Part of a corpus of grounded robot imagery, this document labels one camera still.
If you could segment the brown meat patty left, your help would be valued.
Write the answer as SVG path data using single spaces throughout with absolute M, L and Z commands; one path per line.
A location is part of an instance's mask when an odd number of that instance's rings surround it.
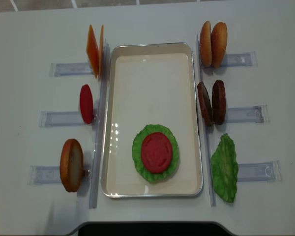
M 198 100 L 201 109 L 202 118 L 207 126 L 213 125 L 212 107 L 209 99 L 207 89 L 203 82 L 199 82 L 197 85 Z

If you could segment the clear rack bread slider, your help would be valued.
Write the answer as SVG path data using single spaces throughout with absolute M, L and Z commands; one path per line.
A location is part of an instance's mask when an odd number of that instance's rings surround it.
M 257 66 L 256 52 L 225 54 L 221 67 Z

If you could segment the clear rack patty slider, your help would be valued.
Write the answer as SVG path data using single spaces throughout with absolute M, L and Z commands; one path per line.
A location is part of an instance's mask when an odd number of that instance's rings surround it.
M 267 105 L 243 108 L 229 108 L 225 116 L 226 123 L 268 123 Z

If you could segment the sesame bun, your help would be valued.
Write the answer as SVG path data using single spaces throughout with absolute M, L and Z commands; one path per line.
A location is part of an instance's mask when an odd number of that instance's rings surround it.
M 210 67 L 212 63 L 212 51 L 211 51 L 211 24 L 210 21 L 206 21 L 200 32 L 200 59 L 204 66 Z
M 227 37 L 227 25 L 223 22 L 217 23 L 211 32 L 211 66 L 214 68 L 219 68 L 222 63 L 227 47 Z

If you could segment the clear long rail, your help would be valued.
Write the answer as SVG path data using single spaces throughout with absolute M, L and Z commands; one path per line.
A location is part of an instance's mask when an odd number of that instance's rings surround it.
M 198 77 L 199 81 L 203 81 L 203 73 L 202 73 L 202 66 L 201 66 L 201 59 L 200 59 L 200 35 L 197 33 L 196 36 L 196 46 L 197 46 L 197 61 L 198 61 Z M 206 168 L 208 174 L 208 188 L 209 188 L 209 197 L 210 197 L 210 205 L 212 207 L 216 206 L 216 196 L 212 186 L 212 173 L 211 173 L 211 163 L 210 163 L 210 146 L 209 146 L 209 139 L 208 139 L 208 132 L 207 132 L 207 125 L 203 124 L 204 130 L 204 143 L 205 143 L 205 151 L 206 151 Z
M 106 128 L 106 113 L 107 113 L 107 91 L 109 90 L 109 70 L 110 70 L 110 45 L 105 39 L 104 44 L 104 60 L 103 74 L 101 77 L 100 97 L 97 109 L 97 126 L 96 140 L 94 149 L 94 158 L 92 164 L 92 178 L 90 183 L 89 209 L 97 208 L 97 198 L 100 179 L 100 166 L 103 154 L 103 143 Z

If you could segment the green lettuce leaf in rack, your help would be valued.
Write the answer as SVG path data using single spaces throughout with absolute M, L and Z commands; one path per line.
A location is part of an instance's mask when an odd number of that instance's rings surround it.
M 211 157 L 213 189 L 225 202 L 233 203 L 235 200 L 238 169 L 234 141 L 225 133 Z

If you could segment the clear rack bun slider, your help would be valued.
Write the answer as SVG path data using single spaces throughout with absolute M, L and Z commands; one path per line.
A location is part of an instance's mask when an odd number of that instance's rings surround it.
M 30 166 L 28 185 L 61 184 L 59 166 Z

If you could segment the bun half in left rack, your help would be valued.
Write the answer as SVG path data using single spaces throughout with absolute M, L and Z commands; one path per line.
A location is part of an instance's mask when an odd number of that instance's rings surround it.
M 67 192 L 77 192 L 83 176 L 84 156 L 80 143 L 68 139 L 62 148 L 60 157 L 60 180 Z

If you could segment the brown meat patty right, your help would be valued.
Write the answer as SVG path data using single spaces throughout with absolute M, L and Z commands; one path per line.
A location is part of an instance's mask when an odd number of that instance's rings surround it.
M 226 93 L 221 80 L 216 80 L 212 88 L 212 112 L 214 123 L 222 125 L 226 115 Z

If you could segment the red tomato slice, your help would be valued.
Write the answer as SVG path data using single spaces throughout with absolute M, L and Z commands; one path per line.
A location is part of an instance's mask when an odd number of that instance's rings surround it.
M 173 148 L 167 136 L 161 132 L 147 135 L 141 147 L 143 166 L 153 174 L 160 174 L 168 169 L 173 158 Z
M 83 85 L 80 91 L 80 111 L 83 121 L 86 124 L 91 124 L 93 121 L 93 98 L 90 87 Z

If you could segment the brown meat patty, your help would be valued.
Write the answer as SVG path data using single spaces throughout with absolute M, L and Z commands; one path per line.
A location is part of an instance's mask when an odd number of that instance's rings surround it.
M 202 118 L 207 126 L 213 125 L 212 107 L 209 99 L 207 89 L 203 82 L 199 82 L 197 85 L 198 100 L 201 109 Z
M 212 88 L 212 112 L 214 123 L 222 125 L 226 115 L 226 93 L 221 80 L 216 80 Z

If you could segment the clear left long rail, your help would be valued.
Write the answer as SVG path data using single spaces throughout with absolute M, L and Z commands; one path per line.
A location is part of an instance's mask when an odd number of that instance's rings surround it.
M 103 154 L 103 143 L 106 128 L 106 113 L 107 113 L 107 91 L 109 90 L 109 70 L 110 70 L 110 45 L 105 39 L 104 44 L 104 60 L 103 74 L 101 77 L 100 97 L 97 109 L 97 126 L 96 140 L 94 149 L 94 158 L 92 164 L 92 178 L 90 183 L 89 209 L 97 208 L 97 198 L 100 179 L 100 166 Z

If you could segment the green lettuce leaf on tray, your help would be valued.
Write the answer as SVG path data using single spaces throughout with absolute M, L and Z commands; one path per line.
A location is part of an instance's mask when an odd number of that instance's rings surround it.
M 173 148 L 173 158 L 167 170 L 160 174 L 153 174 L 149 172 L 141 161 L 141 147 L 144 138 L 154 132 L 161 132 L 167 136 L 170 140 Z M 165 180 L 178 169 L 179 165 L 179 147 L 176 141 L 175 136 L 171 132 L 171 130 L 160 124 L 148 124 L 146 125 L 134 138 L 132 145 L 132 159 L 134 162 L 134 166 L 136 171 L 148 182 L 154 183 L 159 182 L 161 180 Z

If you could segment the clear rack tomato slider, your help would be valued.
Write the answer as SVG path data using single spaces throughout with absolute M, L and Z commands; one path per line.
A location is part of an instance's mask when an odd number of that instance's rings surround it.
M 97 119 L 97 110 L 94 110 L 91 124 L 84 122 L 79 111 L 75 112 L 46 112 L 42 111 L 39 119 L 39 127 L 59 127 L 59 126 L 83 126 L 94 125 Z

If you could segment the clear rack lettuce slider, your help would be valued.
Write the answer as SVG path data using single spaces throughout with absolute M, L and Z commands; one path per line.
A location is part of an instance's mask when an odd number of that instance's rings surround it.
M 238 165 L 238 182 L 281 181 L 279 161 Z

